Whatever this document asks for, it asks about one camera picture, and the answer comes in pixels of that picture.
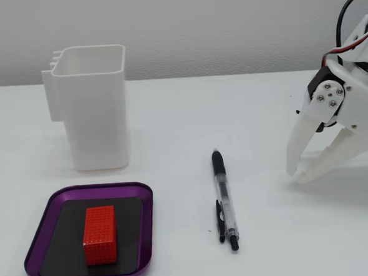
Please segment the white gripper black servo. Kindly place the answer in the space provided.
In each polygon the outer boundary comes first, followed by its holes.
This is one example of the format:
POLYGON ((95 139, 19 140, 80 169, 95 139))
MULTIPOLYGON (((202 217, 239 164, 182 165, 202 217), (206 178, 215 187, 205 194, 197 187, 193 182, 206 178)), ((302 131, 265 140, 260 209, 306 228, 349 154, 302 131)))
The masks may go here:
POLYGON ((293 181, 301 184, 318 179, 368 151, 368 62, 353 62, 348 69, 329 60, 320 68, 304 92, 286 150, 286 171, 294 175, 293 181), (335 124, 346 128, 305 170, 296 173, 313 135, 335 124))

